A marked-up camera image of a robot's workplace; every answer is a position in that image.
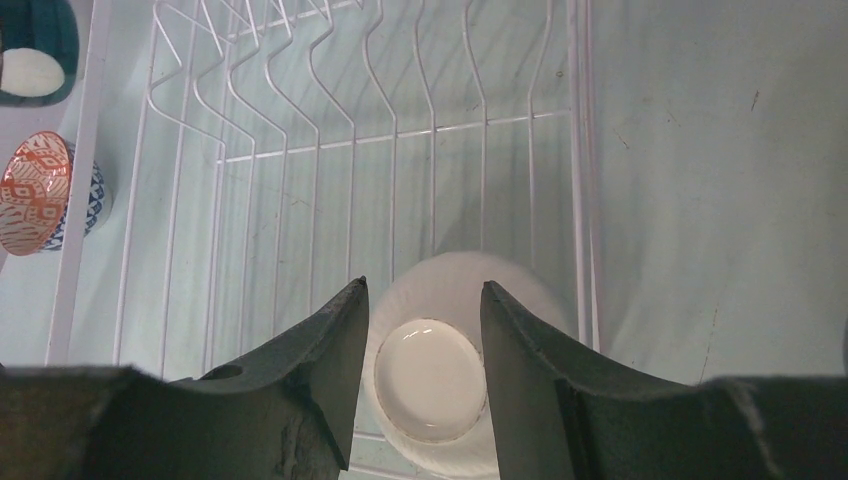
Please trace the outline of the plain white bowl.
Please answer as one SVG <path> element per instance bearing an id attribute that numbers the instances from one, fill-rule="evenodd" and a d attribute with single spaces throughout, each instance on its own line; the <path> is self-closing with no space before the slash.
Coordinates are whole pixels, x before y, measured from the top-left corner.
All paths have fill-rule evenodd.
<path id="1" fill-rule="evenodd" d="M 480 321 L 487 281 L 577 334 L 562 295 L 528 268 L 479 251 L 419 262 L 370 313 L 362 385 L 373 418 L 400 454 L 446 479 L 499 476 Z"/>

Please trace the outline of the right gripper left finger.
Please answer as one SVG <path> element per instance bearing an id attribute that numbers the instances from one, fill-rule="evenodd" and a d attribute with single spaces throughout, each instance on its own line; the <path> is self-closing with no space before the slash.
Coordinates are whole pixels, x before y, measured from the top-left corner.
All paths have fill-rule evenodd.
<path id="1" fill-rule="evenodd" d="M 5 479 L 335 479 L 350 466 L 364 278 L 250 352 L 167 382 L 123 366 L 1 371 Z"/>

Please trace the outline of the white and navy bowl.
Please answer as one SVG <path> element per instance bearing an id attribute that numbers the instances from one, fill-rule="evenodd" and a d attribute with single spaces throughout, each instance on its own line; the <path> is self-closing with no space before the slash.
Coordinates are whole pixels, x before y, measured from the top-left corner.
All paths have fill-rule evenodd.
<path id="1" fill-rule="evenodd" d="M 79 73 L 81 42 L 70 2 L 1 3 L 1 105 L 41 108 L 63 102 Z"/>

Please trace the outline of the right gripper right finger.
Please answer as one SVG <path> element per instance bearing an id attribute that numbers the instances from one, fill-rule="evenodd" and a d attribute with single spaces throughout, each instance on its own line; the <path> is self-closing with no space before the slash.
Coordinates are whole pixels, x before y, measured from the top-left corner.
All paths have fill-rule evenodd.
<path id="1" fill-rule="evenodd" d="M 719 377 L 690 386 L 620 364 L 481 291 L 504 479 L 843 479 L 847 381 Z"/>

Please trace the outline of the blue zigzag orange-inside bowl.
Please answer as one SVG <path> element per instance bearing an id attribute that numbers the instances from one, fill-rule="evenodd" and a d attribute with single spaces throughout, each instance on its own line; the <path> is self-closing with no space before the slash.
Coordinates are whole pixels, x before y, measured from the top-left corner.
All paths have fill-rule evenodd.
<path id="1" fill-rule="evenodd" d="M 52 131 L 29 136 L 1 178 L 1 246 L 11 255 L 59 251 L 68 223 L 75 144 Z"/>

